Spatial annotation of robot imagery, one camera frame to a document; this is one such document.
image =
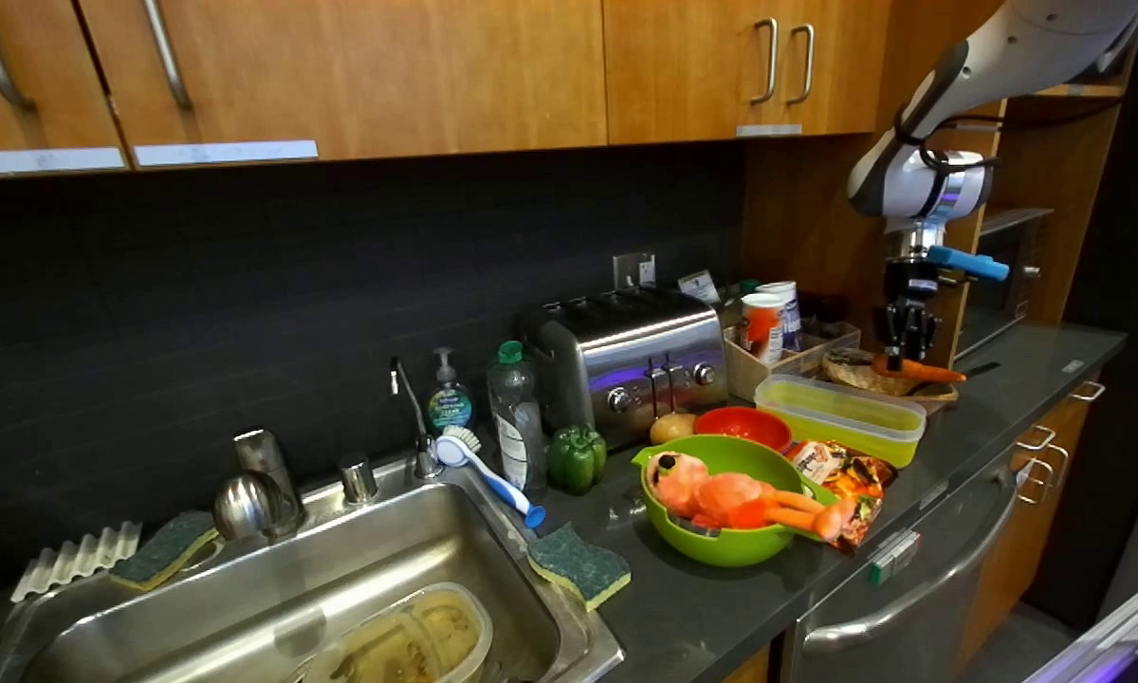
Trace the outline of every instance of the dishwasher handle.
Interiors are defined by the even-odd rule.
[[[811,625],[804,632],[804,649],[844,649],[850,643],[874,643],[882,629],[898,624],[909,607],[918,607],[921,601],[931,601],[933,591],[942,591],[943,583],[952,583],[955,578],[976,570],[990,553],[990,545],[997,541],[1002,526],[1013,517],[1013,502],[1018,502],[1018,477],[1013,474],[997,472],[994,481],[1005,491],[1005,498],[1002,498],[1002,512],[994,517],[988,536],[979,536],[979,545],[971,545],[960,563],[952,563],[942,578],[918,583],[916,591],[903,591],[898,601],[893,601],[888,607],[882,607],[864,619],[850,619],[850,624],[836,624],[836,625]]]

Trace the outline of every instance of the stainless steel sink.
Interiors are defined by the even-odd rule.
[[[325,643],[436,581],[463,583],[492,619],[482,678],[602,675],[622,659],[620,643],[529,570],[529,541],[452,472],[296,538],[229,545],[147,597],[87,581],[33,601],[0,632],[0,678],[290,678]]]

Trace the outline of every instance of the countertop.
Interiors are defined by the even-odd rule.
[[[600,607],[625,659],[608,678],[723,678],[766,649],[828,589],[864,567],[893,532],[909,526],[931,506],[955,491],[1061,395],[1122,348],[1122,334],[1084,328],[1013,328],[966,354],[962,397],[931,417],[916,462],[893,481],[884,512],[863,553],[839,553],[796,538],[754,570],[708,570],[678,559],[640,517],[629,454],[612,454],[602,486],[570,498],[552,491],[546,526],[570,522],[629,563],[629,589]]]

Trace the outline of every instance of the power outlet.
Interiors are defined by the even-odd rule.
[[[612,253],[612,288],[654,288],[654,285],[656,285],[654,252]]]

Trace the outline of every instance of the dish soap bottle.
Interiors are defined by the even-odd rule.
[[[452,348],[442,345],[434,348],[442,358],[442,367],[434,376],[434,395],[428,395],[428,424],[445,431],[449,424],[466,424],[472,421],[472,397],[466,386],[459,382],[459,373],[452,367]]]
[[[524,354],[524,342],[510,339],[496,345],[486,382],[500,472],[514,486],[540,493],[546,486],[546,438],[534,397],[534,367]]]

